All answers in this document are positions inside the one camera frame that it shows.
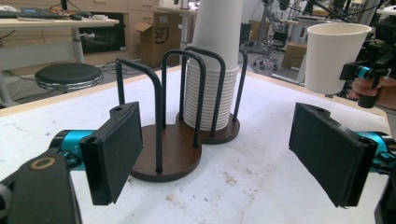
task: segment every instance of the gray floor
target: gray floor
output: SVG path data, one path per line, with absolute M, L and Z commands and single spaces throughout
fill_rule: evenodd
M 252 71 L 263 76 L 270 77 L 273 73 L 281 75 L 282 77 L 288 77 L 291 79 L 295 79 L 297 77 L 298 72 L 289 68 L 283 68 L 280 65 L 282 64 L 284 52 L 274 50 L 272 56 L 278 59 L 278 69 L 274 71 L 273 63 L 266 63 L 264 69 L 261 69 L 259 62 L 256 66 L 253 63 L 256 61 L 259 54 L 249 53 L 248 54 L 248 66 L 247 70 Z M 105 84 L 108 82 L 116 81 L 116 73 L 114 64 L 105 64 L 102 66 L 104 70 L 104 80 L 101 84 Z M 126 69 L 123 72 L 124 77 L 133 77 L 139 76 L 140 74 L 132 69 Z M 12 95 L 12 99 L 20 104 L 25 104 L 29 102 L 33 102 L 36 100 L 53 97 L 59 94 L 64 94 L 61 91 L 47 91 L 39 88 L 34 81 L 33 75 L 22 76 L 22 77 L 8 77 L 6 78 L 7 87 Z

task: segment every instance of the black stool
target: black stool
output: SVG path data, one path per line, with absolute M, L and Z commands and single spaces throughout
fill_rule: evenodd
M 35 82 L 46 90 L 76 91 L 95 86 L 102 80 L 102 70 L 85 63 L 53 64 L 35 73 Z

